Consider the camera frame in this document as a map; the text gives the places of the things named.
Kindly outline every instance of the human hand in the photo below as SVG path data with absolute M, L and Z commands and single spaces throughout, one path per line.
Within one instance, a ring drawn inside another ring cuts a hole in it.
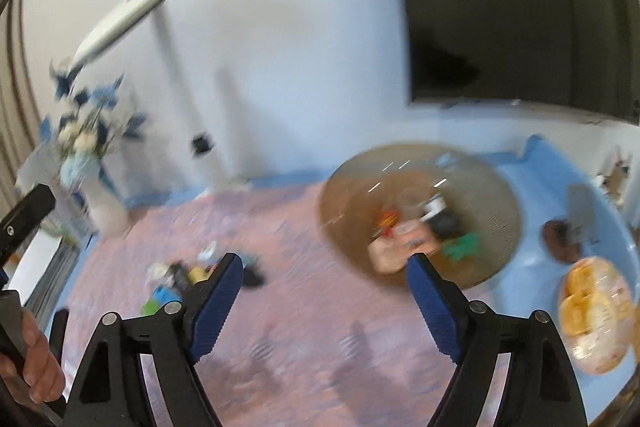
M 22 336 L 27 344 L 22 375 L 31 388 L 31 400 L 41 403 L 59 399 L 65 389 L 65 374 L 49 350 L 47 337 L 27 310 L 22 312 Z M 12 391 L 14 399 L 22 402 L 15 396 L 14 386 L 11 385 L 11 379 L 15 376 L 17 371 L 14 363 L 8 357 L 0 355 L 0 377 Z

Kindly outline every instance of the curtain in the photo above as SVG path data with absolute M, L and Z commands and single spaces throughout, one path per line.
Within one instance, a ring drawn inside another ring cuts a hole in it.
M 22 0 L 0 14 L 0 218 L 17 203 L 18 168 L 38 143 L 40 117 L 24 56 Z

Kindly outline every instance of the screw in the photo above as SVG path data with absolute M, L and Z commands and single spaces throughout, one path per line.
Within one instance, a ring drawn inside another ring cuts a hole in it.
M 172 301 L 164 305 L 164 313 L 167 315 L 173 315 L 182 309 L 182 304 L 178 301 Z
M 115 313 L 107 313 L 103 318 L 102 318 L 102 323 L 105 326 L 111 326 L 115 321 L 118 320 L 118 316 Z
M 551 317 L 549 317 L 549 314 L 547 312 L 543 312 L 542 310 L 534 311 L 533 316 L 536 318 L 538 322 L 542 322 L 543 324 L 548 323 L 551 320 Z
M 487 309 L 487 305 L 482 301 L 469 302 L 469 309 L 474 313 L 484 313 Z

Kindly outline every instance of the black screen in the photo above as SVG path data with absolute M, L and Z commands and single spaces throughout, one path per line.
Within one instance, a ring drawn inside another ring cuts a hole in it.
M 405 0 L 412 97 L 519 99 L 638 123 L 638 0 Z

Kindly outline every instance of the vase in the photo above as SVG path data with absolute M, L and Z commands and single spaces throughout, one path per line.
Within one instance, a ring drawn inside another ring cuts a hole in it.
M 120 237 L 129 230 L 129 211 L 104 186 L 98 174 L 82 180 L 80 191 L 86 200 L 89 217 L 102 237 Z

